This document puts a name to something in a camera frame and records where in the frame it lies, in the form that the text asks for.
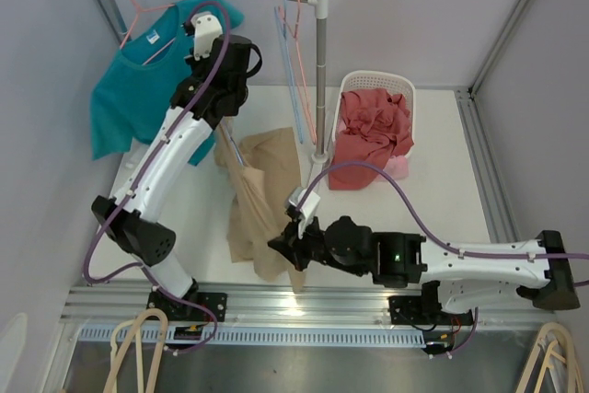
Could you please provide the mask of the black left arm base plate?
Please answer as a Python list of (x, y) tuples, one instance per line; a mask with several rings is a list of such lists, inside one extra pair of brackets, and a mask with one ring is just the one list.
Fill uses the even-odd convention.
[(153, 291), (148, 296), (147, 307), (162, 310), (171, 321), (211, 323), (214, 321), (212, 315), (218, 322), (225, 321), (227, 293), (202, 291), (198, 283), (193, 280), (183, 300), (198, 305), (200, 308), (174, 301), (159, 290)]

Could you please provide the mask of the pink t-shirt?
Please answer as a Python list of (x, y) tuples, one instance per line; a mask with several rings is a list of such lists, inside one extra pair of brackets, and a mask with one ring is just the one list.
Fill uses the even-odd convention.
[(409, 175), (409, 163), (405, 156), (392, 156), (384, 171), (394, 180), (405, 179)]

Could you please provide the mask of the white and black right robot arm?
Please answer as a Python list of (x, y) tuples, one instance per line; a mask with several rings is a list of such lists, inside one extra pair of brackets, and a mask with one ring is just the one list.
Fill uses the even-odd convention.
[(374, 284), (404, 289), (420, 286), (419, 312), (429, 323), (451, 313), (525, 299), (537, 309), (579, 308), (572, 271), (561, 236), (543, 231), (527, 241), (440, 246), (419, 234), (375, 232), (343, 216), (321, 229), (293, 221), (268, 243), (302, 271), (312, 261)]

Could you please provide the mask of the pink wire hanger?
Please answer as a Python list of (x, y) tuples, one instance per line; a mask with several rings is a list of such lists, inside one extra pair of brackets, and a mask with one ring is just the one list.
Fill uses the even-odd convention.
[(308, 137), (313, 145), (317, 144), (317, 129), (314, 119), (311, 114), (311, 103), (308, 93), (308, 86), (306, 81), (306, 69), (303, 62), (303, 55), (301, 52), (299, 42), (299, 26), (301, 21), (302, 0), (296, 1), (296, 18), (293, 26), (288, 22), (287, 9), (284, 13), (284, 19), (287, 23), (287, 37), (289, 42), (289, 49), (291, 54), (292, 65), (294, 68), (294, 80), (296, 84), (296, 92), (298, 94), (298, 105), (301, 117), (305, 118), (306, 127), (308, 129)]

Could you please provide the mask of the coral red t-shirt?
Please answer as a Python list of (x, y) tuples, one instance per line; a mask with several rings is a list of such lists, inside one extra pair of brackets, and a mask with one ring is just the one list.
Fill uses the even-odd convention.
[(414, 146), (411, 122), (402, 94), (383, 88), (357, 89), (341, 96), (341, 118), (332, 163), (362, 161), (384, 170), (392, 156), (405, 156)]

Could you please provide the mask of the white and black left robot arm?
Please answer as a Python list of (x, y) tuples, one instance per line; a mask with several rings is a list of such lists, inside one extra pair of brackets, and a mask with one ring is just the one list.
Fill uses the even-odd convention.
[(191, 65), (191, 74), (176, 87), (161, 129), (130, 176), (113, 196), (98, 196), (91, 210), (99, 234), (133, 256), (156, 286), (169, 293), (166, 310), (178, 320), (192, 318), (196, 282), (179, 263), (175, 233), (160, 224), (167, 193), (192, 155), (226, 117), (235, 117), (248, 98), (248, 80), (262, 66), (249, 63), (259, 47), (250, 39), (215, 38), (211, 54)]

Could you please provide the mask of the tan t-shirt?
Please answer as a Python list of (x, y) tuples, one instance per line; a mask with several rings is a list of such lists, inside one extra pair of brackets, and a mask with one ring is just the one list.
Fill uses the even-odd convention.
[(214, 161), (226, 169), (236, 193), (229, 212), (227, 241), (233, 262), (249, 261), (254, 272), (272, 283), (286, 273), (294, 292), (306, 276), (268, 242), (290, 222), (284, 204), (302, 184), (294, 131), (290, 127), (246, 136), (237, 142), (247, 165), (241, 167), (228, 144), (222, 123), (215, 130)]

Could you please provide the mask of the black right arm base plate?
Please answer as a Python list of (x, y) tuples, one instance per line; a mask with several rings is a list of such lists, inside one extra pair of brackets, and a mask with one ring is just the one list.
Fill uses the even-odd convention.
[(437, 300), (426, 299), (421, 295), (392, 295), (387, 301), (393, 325), (408, 325), (422, 331), (433, 331), (438, 326), (474, 324), (474, 316), (470, 311), (447, 313)]

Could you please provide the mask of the light blue wire hanger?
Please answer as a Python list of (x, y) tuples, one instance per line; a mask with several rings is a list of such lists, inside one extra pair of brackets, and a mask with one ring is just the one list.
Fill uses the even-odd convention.
[(288, 31), (287, 31), (287, 23), (284, 19), (284, 13), (287, 9), (288, 0), (283, 0), (282, 7), (279, 8), (276, 6), (274, 8), (274, 19), (275, 25), (278, 32), (278, 40), (281, 49), (281, 56), (283, 58), (283, 68), (287, 80), (287, 86), (289, 89), (289, 95), (291, 100), (291, 105), (294, 114), (294, 123), (296, 129), (296, 138), (299, 144), (304, 142), (304, 131), (302, 125), (302, 117), (299, 110), (298, 105), (298, 94), (296, 92), (296, 84), (295, 84), (295, 72), (292, 65), (291, 54), (289, 49), (289, 42), (288, 42)]
[(247, 162), (245, 161), (245, 158), (244, 158), (240, 148), (238, 147), (237, 142), (235, 141), (235, 139), (233, 137), (232, 127), (230, 126), (229, 123), (223, 121), (222, 122), (222, 129), (224, 131), (225, 137), (228, 140), (228, 144), (233, 149), (233, 152), (235, 154), (237, 162), (239, 163), (239, 165), (241, 167), (245, 167), (247, 165)]

